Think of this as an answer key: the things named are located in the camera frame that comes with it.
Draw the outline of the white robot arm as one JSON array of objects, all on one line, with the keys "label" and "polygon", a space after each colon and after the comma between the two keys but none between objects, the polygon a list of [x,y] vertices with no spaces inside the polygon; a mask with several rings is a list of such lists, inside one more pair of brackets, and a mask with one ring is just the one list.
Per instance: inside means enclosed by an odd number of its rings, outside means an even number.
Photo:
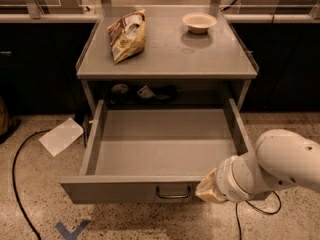
[{"label": "white robot arm", "polygon": [[320,144],[274,129],[261,134],[252,151],[212,169],[195,194],[206,202],[239,203],[294,186],[320,192]]}]

